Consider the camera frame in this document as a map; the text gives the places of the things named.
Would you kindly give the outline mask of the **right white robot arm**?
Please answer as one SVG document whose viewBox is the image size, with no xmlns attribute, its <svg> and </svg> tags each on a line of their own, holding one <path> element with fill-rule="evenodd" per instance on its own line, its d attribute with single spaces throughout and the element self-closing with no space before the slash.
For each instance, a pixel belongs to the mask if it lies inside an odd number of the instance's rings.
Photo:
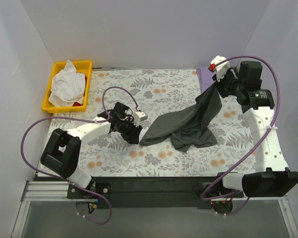
<svg viewBox="0 0 298 238">
<path fill-rule="evenodd" d="M 220 96 L 235 96 L 249 125 L 255 151 L 255 172 L 229 173 L 214 185 L 220 197 L 238 190 L 247 197 L 282 197 L 298 183 L 298 172 L 291 171 L 277 136 L 274 117 L 277 109 L 270 90 L 262 89 L 262 65 L 243 61 L 239 71 L 228 62 L 210 69 L 215 71 L 214 86 Z"/>
</svg>

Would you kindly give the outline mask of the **dark grey t shirt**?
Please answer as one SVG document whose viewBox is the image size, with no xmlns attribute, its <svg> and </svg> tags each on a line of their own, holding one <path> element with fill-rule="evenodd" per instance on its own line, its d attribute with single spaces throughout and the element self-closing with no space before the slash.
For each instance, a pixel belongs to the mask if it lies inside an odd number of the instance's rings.
<svg viewBox="0 0 298 238">
<path fill-rule="evenodd" d="M 173 147 L 182 152 L 186 152 L 191 145 L 196 148 L 214 146 L 217 140 L 208 125 L 221 108 L 218 90 L 212 85 L 195 98 L 194 105 L 158 116 L 139 144 L 151 146 L 170 138 Z"/>
</svg>

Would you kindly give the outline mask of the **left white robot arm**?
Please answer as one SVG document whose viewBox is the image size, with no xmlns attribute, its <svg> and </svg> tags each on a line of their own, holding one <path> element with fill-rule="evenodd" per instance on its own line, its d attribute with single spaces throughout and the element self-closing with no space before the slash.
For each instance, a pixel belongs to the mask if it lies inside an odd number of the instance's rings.
<svg viewBox="0 0 298 238">
<path fill-rule="evenodd" d="M 42 165 L 76 185 L 84 198 L 91 198 L 96 191 L 92 177 L 78 165 L 80 149 L 92 140 L 111 132 L 120 133 L 128 144 L 138 144 L 142 130 L 140 123 L 147 120 L 142 111 L 127 114 L 129 107 L 117 102 L 108 113 L 102 112 L 93 123 L 85 123 L 69 130 L 57 128 L 51 134 L 41 155 Z"/>
</svg>

